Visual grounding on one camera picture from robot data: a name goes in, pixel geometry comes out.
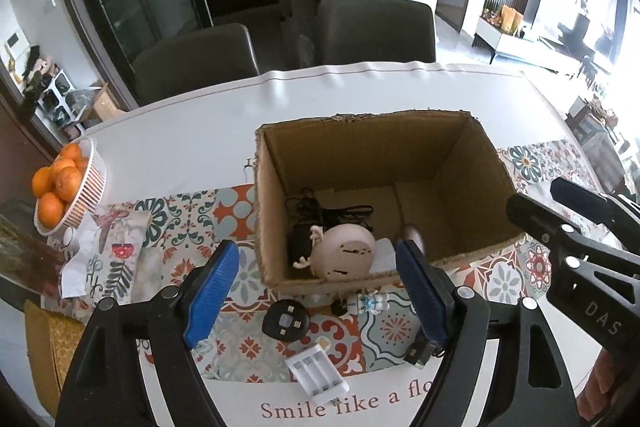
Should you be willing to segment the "person's right hand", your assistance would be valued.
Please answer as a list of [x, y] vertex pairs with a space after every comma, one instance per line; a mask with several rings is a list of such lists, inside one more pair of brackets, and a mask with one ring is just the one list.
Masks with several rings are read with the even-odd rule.
[[576, 402], [581, 426], [638, 426], [639, 362], [602, 349]]

